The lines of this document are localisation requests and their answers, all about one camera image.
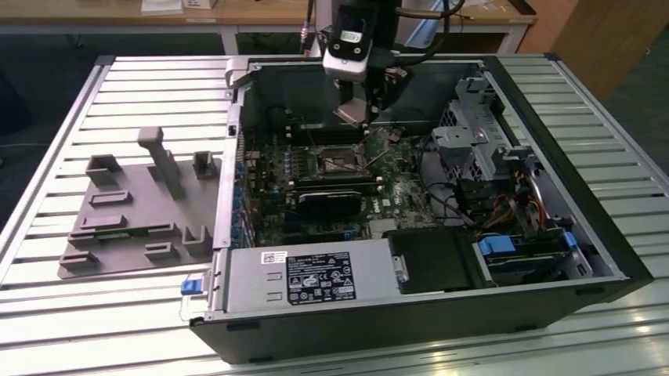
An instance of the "gray plastic base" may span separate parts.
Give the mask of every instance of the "gray plastic base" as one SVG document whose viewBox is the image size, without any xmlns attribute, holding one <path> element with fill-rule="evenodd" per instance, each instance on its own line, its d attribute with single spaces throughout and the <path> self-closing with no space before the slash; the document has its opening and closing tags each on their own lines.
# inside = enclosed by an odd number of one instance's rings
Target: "gray plastic base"
<svg viewBox="0 0 669 376">
<path fill-rule="evenodd" d="M 184 196 L 175 201 L 153 164 L 120 167 L 112 156 L 90 158 L 88 175 L 96 182 L 103 171 L 105 179 L 85 192 L 60 278 L 211 262 L 220 159 L 209 162 L 209 174 L 205 159 L 197 168 L 176 162 Z"/>
</svg>

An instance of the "floor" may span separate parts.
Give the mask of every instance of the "floor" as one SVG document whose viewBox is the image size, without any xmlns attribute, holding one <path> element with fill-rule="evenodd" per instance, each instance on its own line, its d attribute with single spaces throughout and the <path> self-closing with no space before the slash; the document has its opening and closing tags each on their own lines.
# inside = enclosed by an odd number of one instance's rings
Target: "floor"
<svg viewBox="0 0 669 376">
<path fill-rule="evenodd" d="M 86 35 L 73 49 L 65 36 L 0 36 L 0 69 L 32 114 L 32 125 L 0 136 L 0 227 L 12 214 L 97 56 L 215 55 L 216 35 Z M 241 53 L 293 53 L 296 34 L 243 36 Z M 669 30 L 657 39 L 605 103 L 634 139 L 669 172 Z"/>
</svg>

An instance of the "warning label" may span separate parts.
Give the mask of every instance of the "warning label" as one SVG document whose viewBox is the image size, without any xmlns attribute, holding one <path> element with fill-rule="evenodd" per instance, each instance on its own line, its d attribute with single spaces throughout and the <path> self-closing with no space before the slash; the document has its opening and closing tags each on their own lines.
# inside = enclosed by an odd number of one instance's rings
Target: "warning label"
<svg viewBox="0 0 669 376">
<path fill-rule="evenodd" d="M 293 306 L 355 299 L 348 252 L 287 257 L 285 281 Z"/>
</svg>

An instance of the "desk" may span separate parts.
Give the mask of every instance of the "desk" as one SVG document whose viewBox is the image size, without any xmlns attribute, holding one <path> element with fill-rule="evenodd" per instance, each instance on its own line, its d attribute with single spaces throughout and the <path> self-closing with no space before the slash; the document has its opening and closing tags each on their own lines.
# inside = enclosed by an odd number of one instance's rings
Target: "desk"
<svg viewBox="0 0 669 376">
<path fill-rule="evenodd" d="M 184 9 L 172 16 L 141 16 L 141 0 L 2 0 L 0 34 L 219 34 L 224 51 L 237 54 L 239 33 L 299 33 L 305 0 L 219 0 L 213 9 Z M 515 52 L 535 17 L 507 0 L 462 9 L 451 32 L 503 34 L 499 52 Z"/>
</svg>

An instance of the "aluminum table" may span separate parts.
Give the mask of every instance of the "aluminum table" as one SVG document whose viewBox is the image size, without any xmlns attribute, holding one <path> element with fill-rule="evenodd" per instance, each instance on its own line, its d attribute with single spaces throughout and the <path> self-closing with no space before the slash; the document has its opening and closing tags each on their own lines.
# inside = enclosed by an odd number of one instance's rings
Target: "aluminum table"
<svg viewBox="0 0 669 376">
<path fill-rule="evenodd" d="M 549 328 L 231 366 L 187 327 L 204 300 L 180 282 L 207 265 L 60 280 L 57 258 L 90 154 L 147 163 L 160 125 L 177 159 L 220 153 L 225 56 L 101 58 L 0 235 L 0 374 L 647 374 L 669 367 L 669 180 L 563 63 L 499 56 L 657 280 Z M 524 137 L 515 128 L 520 142 Z"/>
</svg>

